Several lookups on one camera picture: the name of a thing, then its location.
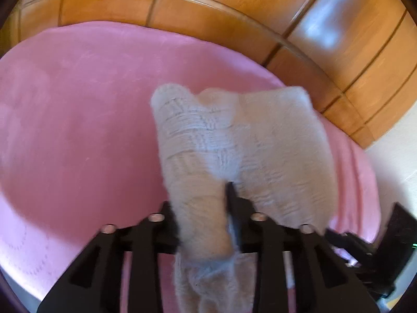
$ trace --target pink tablecloth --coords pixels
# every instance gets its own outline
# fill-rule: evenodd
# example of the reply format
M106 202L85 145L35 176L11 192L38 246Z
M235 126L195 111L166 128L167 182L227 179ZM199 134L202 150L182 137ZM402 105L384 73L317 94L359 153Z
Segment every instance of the pink tablecloth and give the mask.
M166 199L149 107L166 82L196 93L283 87L226 48L114 22L49 29L0 60L0 265L36 297L102 224L134 225ZM374 172L362 149L322 121L339 180L331 225L372 241ZM164 301L172 301L164 260Z

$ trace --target screw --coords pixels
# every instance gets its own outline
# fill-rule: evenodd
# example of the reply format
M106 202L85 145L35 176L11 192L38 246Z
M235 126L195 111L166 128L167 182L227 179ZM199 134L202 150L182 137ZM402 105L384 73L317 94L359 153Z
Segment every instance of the screw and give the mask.
M268 216L265 213L253 213L251 215L252 221L266 221L268 219Z
M314 233L315 229L312 225L305 224L300 226L300 231L304 234Z
M150 222L161 222L165 220L165 216L161 213L154 213L148 216Z
M117 231L117 227L112 224L104 225L103 227L101 227L101 232L104 234L112 234L115 231Z

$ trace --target pink cushion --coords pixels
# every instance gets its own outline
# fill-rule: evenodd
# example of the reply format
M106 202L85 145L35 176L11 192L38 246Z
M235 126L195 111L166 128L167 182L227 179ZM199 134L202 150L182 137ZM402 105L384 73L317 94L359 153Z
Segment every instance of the pink cushion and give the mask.
M166 200L149 107L166 82L196 93L284 86L229 49L114 22L49 29L1 59L0 265L36 297L101 225L134 225ZM339 180L332 227L372 241L380 216L374 172L363 151L321 119ZM172 258L164 260L164 300L174 300Z

